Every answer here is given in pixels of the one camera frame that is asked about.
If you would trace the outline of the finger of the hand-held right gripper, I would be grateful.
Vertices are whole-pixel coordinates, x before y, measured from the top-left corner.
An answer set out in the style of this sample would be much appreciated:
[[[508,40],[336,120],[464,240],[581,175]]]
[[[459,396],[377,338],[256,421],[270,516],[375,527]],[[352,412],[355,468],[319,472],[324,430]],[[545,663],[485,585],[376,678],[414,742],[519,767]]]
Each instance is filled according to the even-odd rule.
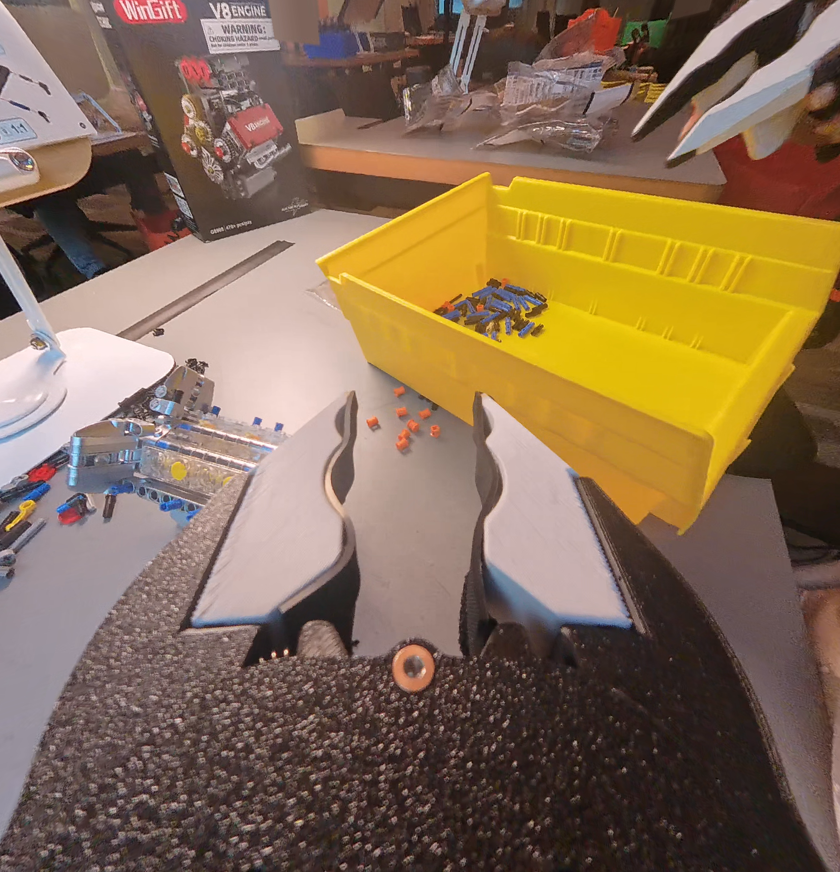
[[[809,31],[779,59],[753,72],[700,117],[667,158],[674,167],[745,135],[752,158],[783,145],[807,111],[810,93],[840,76],[840,34]]]
[[[729,96],[754,71],[793,47],[804,16],[804,1],[737,2],[635,125],[632,141],[653,133],[701,94],[710,107]]]

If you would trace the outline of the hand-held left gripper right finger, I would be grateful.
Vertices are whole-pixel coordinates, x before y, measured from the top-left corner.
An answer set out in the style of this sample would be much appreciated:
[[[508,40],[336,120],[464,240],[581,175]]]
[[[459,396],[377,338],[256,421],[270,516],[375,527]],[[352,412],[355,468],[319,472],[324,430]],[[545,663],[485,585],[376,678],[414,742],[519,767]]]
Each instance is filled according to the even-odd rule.
[[[461,650],[500,626],[553,657],[563,628],[634,629],[628,599],[576,472],[489,396],[472,404],[480,498],[461,603]]]

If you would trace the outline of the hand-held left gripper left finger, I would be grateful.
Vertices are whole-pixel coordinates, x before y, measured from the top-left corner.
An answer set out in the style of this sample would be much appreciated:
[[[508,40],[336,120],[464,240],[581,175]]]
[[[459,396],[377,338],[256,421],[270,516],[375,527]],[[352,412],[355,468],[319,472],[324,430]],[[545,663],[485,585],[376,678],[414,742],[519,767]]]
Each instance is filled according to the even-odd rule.
[[[189,608],[189,631],[256,629],[251,655],[350,655],[361,576],[345,502],[358,401],[348,391],[257,465]]]

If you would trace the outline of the toy brick engine model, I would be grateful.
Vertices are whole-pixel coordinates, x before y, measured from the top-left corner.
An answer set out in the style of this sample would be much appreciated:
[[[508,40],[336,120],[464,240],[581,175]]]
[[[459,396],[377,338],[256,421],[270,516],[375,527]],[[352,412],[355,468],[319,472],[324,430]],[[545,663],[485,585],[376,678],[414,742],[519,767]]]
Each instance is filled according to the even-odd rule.
[[[124,400],[117,415],[76,431],[67,486],[108,500],[134,494],[166,514],[191,517],[224,486],[250,476],[288,434],[282,423],[225,417],[207,369],[188,358]]]

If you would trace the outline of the cluster of orange bushes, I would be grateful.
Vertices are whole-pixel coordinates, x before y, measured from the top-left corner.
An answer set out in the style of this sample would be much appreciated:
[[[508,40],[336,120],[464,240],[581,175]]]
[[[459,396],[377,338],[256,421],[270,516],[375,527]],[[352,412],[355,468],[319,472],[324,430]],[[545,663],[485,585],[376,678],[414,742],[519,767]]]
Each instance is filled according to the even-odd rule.
[[[446,444],[444,414],[402,379],[386,379],[360,397],[360,436],[385,456],[419,456]]]

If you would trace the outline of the yellow plastic bin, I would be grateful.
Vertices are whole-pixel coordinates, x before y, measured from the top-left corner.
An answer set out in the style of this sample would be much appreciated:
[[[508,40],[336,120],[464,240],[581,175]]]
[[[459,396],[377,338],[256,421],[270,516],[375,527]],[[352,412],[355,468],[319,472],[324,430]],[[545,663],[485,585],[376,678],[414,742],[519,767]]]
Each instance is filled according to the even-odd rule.
[[[366,360],[461,420],[489,395],[634,522],[685,531],[825,309],[840,223],[488,173],[317,264]],[[496,278],[539,337],[432,314]]]

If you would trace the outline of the grey desk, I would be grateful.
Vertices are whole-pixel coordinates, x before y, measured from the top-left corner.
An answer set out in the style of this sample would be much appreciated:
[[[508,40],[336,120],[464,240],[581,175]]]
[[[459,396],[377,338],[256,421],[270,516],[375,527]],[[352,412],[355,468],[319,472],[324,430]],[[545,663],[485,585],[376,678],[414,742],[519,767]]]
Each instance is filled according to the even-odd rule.
[[[66,322],[96,315],[98,326],[118,331],[275,237],[292,241],[143,343],[178,363],[207,360],[227,416],[261,414],[293,433],[342,392],[356,390],[360,405],[392,379],[365,362],[342,313],[306,292],[323,281],[316,257],[381,222],[321,211],[221,246],[178,243],[57,297],[54,312]],[[382,653],[411,630],[458,652],[458,599],[480,503],[469,426],[447,413],[444,421],[445,447],[419,456],[385,456],[358,438],[348,510],[359,540],[360,654]],[[823,850],[837,851],[827,715],[771,484],[725,475],[686,534],[654,517],[641,527],[721,620],[785,744],[798,809]],[[0,590],[0,838],[70,668],[177,530],[141,499],[121,497],[116,519],[45,530],[22,551],[15,580]]]

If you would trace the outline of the red cloth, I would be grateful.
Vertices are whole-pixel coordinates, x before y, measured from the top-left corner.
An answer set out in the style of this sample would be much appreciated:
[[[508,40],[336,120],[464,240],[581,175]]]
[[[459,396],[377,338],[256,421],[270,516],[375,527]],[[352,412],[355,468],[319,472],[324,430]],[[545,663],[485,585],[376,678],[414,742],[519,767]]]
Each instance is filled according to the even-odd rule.
[[[789,141],[771,156],[750,158],[741,138],[714,151],[726,184],[719,202],[733,208],[840,219],[840,152],[819,160],[812,147]]]

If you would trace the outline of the heap of clear plastic bags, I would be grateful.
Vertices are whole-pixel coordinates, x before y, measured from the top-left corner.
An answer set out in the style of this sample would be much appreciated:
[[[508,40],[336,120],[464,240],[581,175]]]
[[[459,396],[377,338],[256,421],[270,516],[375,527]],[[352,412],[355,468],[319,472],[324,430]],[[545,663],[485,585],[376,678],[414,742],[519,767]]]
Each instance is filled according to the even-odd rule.
[[[500,81],[470,90],[448,64],[404,90],[404,135],[465,134],[475,140],[471,149],[485,152],[532,146],[591,154],[616,133],[616,111],[635,87],[605,82],[612,65],[609,56],[588,54],[511,62]]]

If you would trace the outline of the scatter of blue black pins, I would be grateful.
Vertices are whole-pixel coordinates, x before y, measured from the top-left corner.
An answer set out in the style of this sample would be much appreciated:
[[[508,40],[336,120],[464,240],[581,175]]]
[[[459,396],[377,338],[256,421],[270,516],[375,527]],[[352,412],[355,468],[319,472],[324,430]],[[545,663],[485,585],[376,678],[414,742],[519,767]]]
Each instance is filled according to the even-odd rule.
[[[491,278],[480,289],[443,301],[432,314],[501,343],[508,337],[541,336],[545,332],[543,317],[549,309],[550,301],[544,294]]]

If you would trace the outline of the pile of coloured brick parts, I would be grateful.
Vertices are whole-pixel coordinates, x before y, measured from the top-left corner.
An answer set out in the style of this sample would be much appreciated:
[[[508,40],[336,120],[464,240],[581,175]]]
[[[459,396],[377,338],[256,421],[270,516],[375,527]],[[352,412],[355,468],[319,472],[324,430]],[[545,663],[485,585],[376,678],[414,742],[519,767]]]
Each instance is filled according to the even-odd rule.
[[[63,446],[0,487],[0,590],[13,580],[18,556],[44,530],[78,526],[97,514],[93,496],[67,488],[68,464]]]

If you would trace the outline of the white book stand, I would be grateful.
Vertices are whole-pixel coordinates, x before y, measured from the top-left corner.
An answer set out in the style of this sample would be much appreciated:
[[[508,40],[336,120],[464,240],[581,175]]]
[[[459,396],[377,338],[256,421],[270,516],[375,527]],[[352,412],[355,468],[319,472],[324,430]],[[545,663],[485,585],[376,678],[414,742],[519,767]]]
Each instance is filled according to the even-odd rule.
[[[91,142],[0,148],[0,209],[63,191],[89,169]],[[29,345],[0,361],[0,442],[50,417],[69,394],[69,362],[29,282],[0,235],[0,276],[26,318]]]

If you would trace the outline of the person's grey printed clothing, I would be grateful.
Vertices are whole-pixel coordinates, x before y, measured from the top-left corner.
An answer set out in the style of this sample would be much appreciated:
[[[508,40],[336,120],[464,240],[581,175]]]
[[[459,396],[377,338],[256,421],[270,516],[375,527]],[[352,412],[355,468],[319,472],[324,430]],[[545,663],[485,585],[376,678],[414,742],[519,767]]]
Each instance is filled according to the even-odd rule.
[[[840,837],[840,560],[794,571],[832,730],[830,776]]]

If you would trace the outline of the wooden side table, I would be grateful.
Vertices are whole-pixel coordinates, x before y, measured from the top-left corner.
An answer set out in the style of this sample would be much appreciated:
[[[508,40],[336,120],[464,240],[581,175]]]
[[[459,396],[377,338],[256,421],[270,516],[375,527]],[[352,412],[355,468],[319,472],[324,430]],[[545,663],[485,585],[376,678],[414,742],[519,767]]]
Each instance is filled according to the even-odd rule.
[[[349,117],[340,109],[299,119],[295,126],[308,169],[450,186],[488,173],[498,186],[524,177],[717,202],[727,181],[713,153],[667,167],[681,121],[672,119],[641,141],[632,142],[629,133],[639,115],[634,104],[622,106],[620,127],[612,138],[583,156],[532,142],[478,148],[483,138],[478,131],[406,134],[401,119]]]

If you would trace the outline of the black toy set box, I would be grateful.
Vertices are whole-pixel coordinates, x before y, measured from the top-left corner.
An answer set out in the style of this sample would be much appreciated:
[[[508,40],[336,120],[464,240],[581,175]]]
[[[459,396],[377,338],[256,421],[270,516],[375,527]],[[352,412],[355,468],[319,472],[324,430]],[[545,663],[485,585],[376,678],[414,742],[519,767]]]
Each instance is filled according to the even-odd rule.
[[[290,2],[89,2],[187,227],[214,242],[312,210],[285,42]]]

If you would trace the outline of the building instruction booklet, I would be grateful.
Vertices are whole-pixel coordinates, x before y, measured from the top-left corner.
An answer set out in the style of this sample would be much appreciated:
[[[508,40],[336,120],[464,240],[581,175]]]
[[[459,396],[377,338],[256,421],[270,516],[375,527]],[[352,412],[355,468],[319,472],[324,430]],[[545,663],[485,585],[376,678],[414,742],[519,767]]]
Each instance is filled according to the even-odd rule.
[[[0,2],[0,148],[93,135],[77,101]]]

